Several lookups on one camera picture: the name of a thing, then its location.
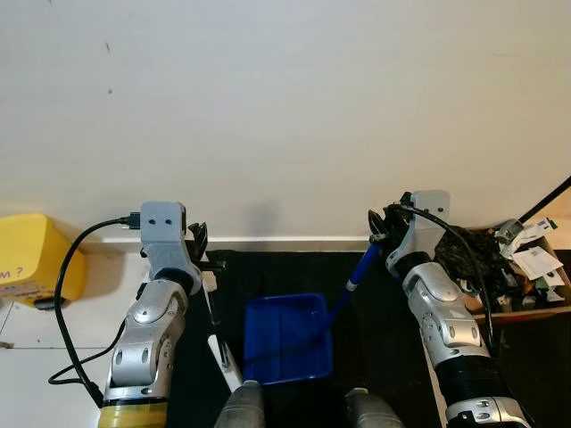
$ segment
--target yellow box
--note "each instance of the yellow box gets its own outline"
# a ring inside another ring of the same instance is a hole
[[[0,297],[34,307],[54,296],[55,281],[70,242],[43,214],[0,218]],[[86,258],[76,251],[62,297],[77,300],[85,287]]]

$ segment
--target silver robot arm segment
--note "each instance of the silver robot arm segment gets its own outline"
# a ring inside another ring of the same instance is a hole
[[[141,255],[150,261],[150,281],[125,318],[105,386],[105,406],[169,398],[187,297],[202,286],[202,273],[186,249],[185,216],[185,207],[177,202],[145,202],[141,208]]]
[[[462,355],[490,357],[462,293],[442,266],[434,262],[418,265],[402,285],[434,368]]]

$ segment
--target cardboard box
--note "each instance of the cardboard box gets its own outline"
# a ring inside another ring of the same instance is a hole
[[[542,247],[553,257],[557,258],[547,239],[544,237],[534,241],[534,246]],[[561,285],[555,288],[555,291],[558,295],[565,298],[565,300],[550,302],[548,308],[492,313],[492,320],[494,323],[514,323],[532,319],[552,317],[556,314],[564,312],[571,312],[571,282],[569,282],[569,278],[567,277],[567,274],[562,267],[557,269],[557,272],[565,282],[565,285]],[[465,299],[467,308],[472,312],[478,324],[482,324],[484,322],[484,309],[482,308],[482,305],[479,304],[479,302],[475,305],[475,301],[477,300],[469,296],[466,296]]]

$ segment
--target blue handle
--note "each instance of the blue handle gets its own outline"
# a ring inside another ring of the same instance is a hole
[[[373,243],[367,248],[367,251],[365,252],[365,254],[363,254],[363,257],[360,258],[359,264],[357,265],[355,270],[353,270],[353,273],[349,278],[351,284],[358,285],[361,282],[361,280],[367,273],[368,268],[375,262],[375,260],[377,260],[380,249],[381,248],[378,245],[378,243]]]
[[[368,247],[365,254],[363,254],[363,257],[360,258],[359,263],[357,264],[355,270],[353,270],[353,273],[351,274],[351,277],[349,278],[349,281],[347,282],[345,289],[341,293],[341,296],[339,296],[339,298],[335,302],[333,309],[329,311],[329,315],[325,323],[325,330],[331,328],[331,325],[339,315],[339,312],[341,312],[341,310],[347,305],[347,303],[351,299],[351,293],[355,290],[355,288],[357,288],[357,285],[359,285],[360,281],[367,273],[368,268],[370,268],[370,266],[379,257],[380,251],[381,247],[377,243],[373,243]]]

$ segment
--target yellow object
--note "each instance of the yellow object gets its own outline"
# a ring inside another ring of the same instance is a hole
[[[102,408],[97,428],[162,428],[166,422],[166,402],[129,404]]]
[[[0,297],[34,306],[54,296],[55,281],[70,248],[43,214],[0,218]],[[85,285],[86,259],[79,251],[71,259],[62,297],[77,300]]]

